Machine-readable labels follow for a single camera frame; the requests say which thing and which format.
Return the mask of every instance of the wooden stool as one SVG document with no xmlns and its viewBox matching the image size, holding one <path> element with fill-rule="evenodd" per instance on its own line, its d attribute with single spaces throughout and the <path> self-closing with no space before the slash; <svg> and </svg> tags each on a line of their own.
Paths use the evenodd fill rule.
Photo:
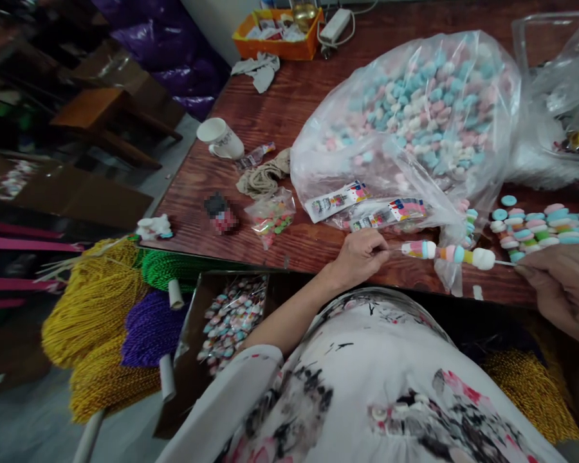
<svg viewBox="0 0 579 463">
<path fill-rule="evenodd" d="M 65 127 L 82 136 L 88 143 L 96 145 L 137 167 L 161 168 L 161 164 L 155 159 L 107 130 L 107 124 L 119 111 L 125 111 L 135 116 L 165 135 L 182 140 L 181 134 L 152 116 L 141 112 L 135 106 L 131 95 L 119 88 L 83 90 L 60 110 L 50 124 L 56 127 Z"/>
</svg>

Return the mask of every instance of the floral dress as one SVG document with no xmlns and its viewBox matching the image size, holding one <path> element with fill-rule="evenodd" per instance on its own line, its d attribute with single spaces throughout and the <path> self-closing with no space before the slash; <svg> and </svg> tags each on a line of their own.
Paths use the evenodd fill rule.
<svg viewBox="0 0 579 463">
<path fill-rule="evenodd" d="M 565 462 L 407 296 L 332 301 L 283 362 L 240 353 L 158 462 Z"/>
</svg>

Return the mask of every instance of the left hand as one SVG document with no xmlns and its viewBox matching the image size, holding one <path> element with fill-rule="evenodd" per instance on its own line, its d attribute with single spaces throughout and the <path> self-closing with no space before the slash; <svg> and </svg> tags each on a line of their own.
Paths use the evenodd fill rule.
<svg viewBox="0 0 579 463">
<path fill-rule="evenodd" d="M 389 245 L 374 228 L 345 237 L 339 256 L 326 267 L 331 283 L 347 291 L 371 278 L 390 258 Z"/>
</svg>

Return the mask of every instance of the wall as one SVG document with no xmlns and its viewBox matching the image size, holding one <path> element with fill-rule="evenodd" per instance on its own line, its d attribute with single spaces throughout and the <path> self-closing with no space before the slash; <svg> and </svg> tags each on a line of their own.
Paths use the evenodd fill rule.
<svg viewBox="0 0 579 463">
<path fill-rule="evenodd" d="M 208 42 L 233 66 L 240 55 L 236 50 L 232 34 L 244 18 L 256 8 L 259 0 L 181 0 L 189 14 L 198 24 Z M 344 4 L 372 3 L 373 0 L 343 0 Z M 277 6 L 284 8 L 289 0 L 277 0 Z M 322 5 L 336 5 L 336 0 L 322 0 Z"/>
</svg>

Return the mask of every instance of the white mug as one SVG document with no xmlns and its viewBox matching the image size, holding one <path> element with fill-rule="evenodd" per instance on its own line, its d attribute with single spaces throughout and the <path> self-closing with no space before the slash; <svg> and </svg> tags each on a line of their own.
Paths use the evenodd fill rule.
<svg viewBox="0 0 579 463">
<path fill-rule="evenodd" d="M 208 151 L 219 158 L 240 159 L 244 145 L 230 126 L 221 118 L 205 120 L 198 127 L 198 138 L 208 145 Z"/>
</svg>

